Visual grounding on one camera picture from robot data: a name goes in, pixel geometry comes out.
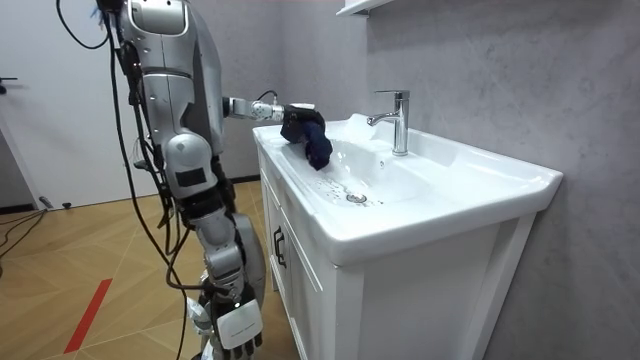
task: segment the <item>white door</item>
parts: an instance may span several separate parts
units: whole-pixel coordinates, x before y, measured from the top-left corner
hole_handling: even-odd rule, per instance
[[[34,198],[60,208],[129,198],[118,146],[108,47],[81,48],[58,20],[53,0],[0,4],[0,130]],[[95,2],[62,0],[69,27],[86,44],[105,32],[91,19]],[[127,151],[137,138],[127,87],[118,67],[120,108]],[[147,173],[133,169],[139,195],[155,193]]]

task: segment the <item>cabinet handle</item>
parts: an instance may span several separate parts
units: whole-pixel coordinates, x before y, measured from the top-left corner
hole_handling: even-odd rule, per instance
[[[284,234],[282,233],[282,229],[280,228],[280,226],[278,226],[278,230],[276,230],[273,233],[273,241],[274,241],[274,245],[276,248],[276,257],[278,258],[278,264],[284,266],[284,268],[287,268],[287,262],[284,261],[284,255],[282,254],[282,252],[280,251],[280,242],[284,240]]]
[[[278,255],[278,245],[276,243],[276,238],[278,234],[282,234],[282,228],[280,226],[278,226],[278,230],[273,232],[273,248],[276,250],[276,255]]]

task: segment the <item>concrete wall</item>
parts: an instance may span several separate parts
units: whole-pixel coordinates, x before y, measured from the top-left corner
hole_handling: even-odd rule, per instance
[[[640,3],[396,0],[283,7],[285,98],[410,126],[565,174],[540,214],[486,359],[638,359]]]
[[[225,96],[254,99],[282,89],[280,3],[253,0],[194,0],[220,54]],[[258,153],[251,120],[225,121],[222,165],[228,177],[257,175]]]

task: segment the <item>white label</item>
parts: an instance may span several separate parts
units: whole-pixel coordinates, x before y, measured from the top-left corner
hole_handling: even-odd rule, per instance
[[[228,350],[253,340],[262,331],[262,316],[256,300],[219,317],[217,322],[220,342]]]

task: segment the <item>parquet floor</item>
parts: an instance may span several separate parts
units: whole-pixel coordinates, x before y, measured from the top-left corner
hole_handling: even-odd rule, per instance
[[[238,211],[250,216],[266,252],[260,182],[238,184],[236,192]],[[140,203],[157,238],[164,239],[163,230],[155,229],[161,215],[157,198],[143,198]],[[24,215],[0,216],[0,223]],[[24,225],[11,234],[8,245],[26,231]],[[10,226],[0,225],[0,232]],[[203,270],[201,259],[202,249],[192,235],[177,261],[184,282],[197,281]],[[165,285],[165,265],[129,200],[49,212],[1,261],[0,359],[175,359],[182,297]],[[80,349],[64,354],[105,279],[112,282]],[[264,344],[256,360],[298,359],[280,297],[270,283],[263,320]],[[199,345],[187,324],[182,358],[191,359]]]

